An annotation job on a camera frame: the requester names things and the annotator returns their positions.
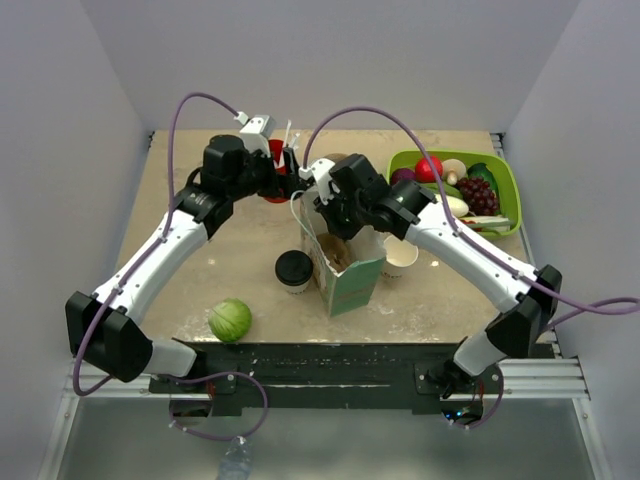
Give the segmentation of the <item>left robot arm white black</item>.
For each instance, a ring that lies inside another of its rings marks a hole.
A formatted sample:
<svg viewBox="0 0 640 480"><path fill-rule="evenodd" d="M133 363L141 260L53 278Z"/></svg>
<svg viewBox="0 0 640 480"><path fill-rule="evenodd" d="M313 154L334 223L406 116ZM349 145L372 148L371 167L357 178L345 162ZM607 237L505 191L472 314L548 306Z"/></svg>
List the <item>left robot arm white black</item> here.
<svg viewBox="0 0 640 480"><path fill-rule="evenodd" d="M185 392L200 390L207 368L194 348L152 340L140 325L180 266L231 217L235 202L257 195L287 198L301 187L290 147L249 151L234 135L211 138L201 166L174 196L161 224L111 279L65 305L70 350L109 377L130 382L143 373L171 376Z"/></svg>

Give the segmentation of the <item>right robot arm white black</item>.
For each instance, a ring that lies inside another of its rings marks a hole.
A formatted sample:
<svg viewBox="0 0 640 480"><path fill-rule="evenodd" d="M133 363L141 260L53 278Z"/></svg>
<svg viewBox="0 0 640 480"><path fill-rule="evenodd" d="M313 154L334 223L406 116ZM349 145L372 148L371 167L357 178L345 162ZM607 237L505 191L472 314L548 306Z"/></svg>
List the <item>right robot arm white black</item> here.
<svg viewBox="0 0 640 480"><path fill-rule="evenodd" d="M557 310L562 275L508 255L451 216L444 202L414 180L389 184L370 161L351 154L316 160L300 174L315 184L314 209L331 234L351 240L365 227L428 251L471 282L497 317L463 339L425 377L442 397L469 392L506 358L526 358Z"/></svg>

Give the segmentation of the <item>brown cardboard cup carrier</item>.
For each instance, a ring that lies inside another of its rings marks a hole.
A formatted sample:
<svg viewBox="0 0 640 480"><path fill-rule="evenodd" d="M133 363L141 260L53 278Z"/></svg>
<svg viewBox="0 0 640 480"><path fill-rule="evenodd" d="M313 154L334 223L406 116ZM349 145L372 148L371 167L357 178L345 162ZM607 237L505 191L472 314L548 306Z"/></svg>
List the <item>brown cardboard cup carrier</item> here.
<svg viewBox="0 0 640 480"><path fill-rule="evenodd" d="M353 263L351 251L344 240L330 233L320 234L317 240L329 265L337 273L343 272Z"/></svg>

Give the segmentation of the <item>black plastic cup lid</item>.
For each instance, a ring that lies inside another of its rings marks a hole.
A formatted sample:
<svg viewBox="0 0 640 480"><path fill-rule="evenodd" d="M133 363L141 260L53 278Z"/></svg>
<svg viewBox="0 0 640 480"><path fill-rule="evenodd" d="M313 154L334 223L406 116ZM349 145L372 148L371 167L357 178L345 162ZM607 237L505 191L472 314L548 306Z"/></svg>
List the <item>black plastic cup lid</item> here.
<svg viewBox="0 0 640 480"><path fill-rule="evenodd" d="M313 275L313 262L303 251L289 250L282 253L275 262L275 275L286 286L300 286Z"/></svg>

